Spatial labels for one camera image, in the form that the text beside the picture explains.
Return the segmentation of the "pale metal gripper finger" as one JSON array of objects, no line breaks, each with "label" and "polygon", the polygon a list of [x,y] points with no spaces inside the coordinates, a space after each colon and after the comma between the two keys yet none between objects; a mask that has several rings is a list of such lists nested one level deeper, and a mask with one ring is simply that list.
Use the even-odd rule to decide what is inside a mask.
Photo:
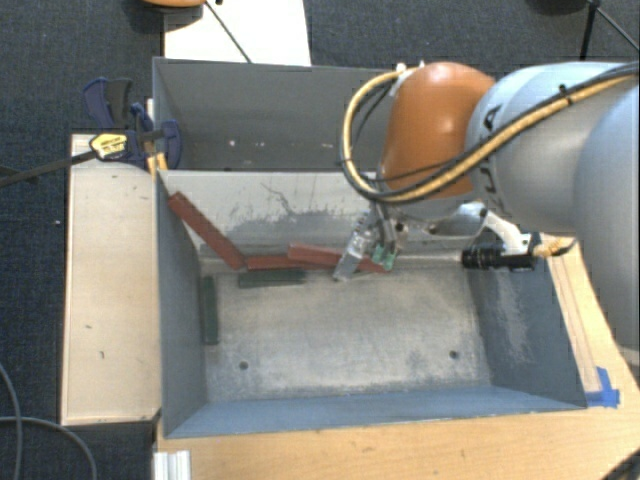
[{"label": "pale metal gripper finger", "polygon": [[356,273],[360,263],[368,254],[369,244],[351,244],[348,245],[343,254],[343,279],[350,280]]},{"label": "pale metal gripper finger", "polygon": [[349,280],[360,263],[360,249],[358,240],[350,240],[336,265],[333,278],[335,280]]}]

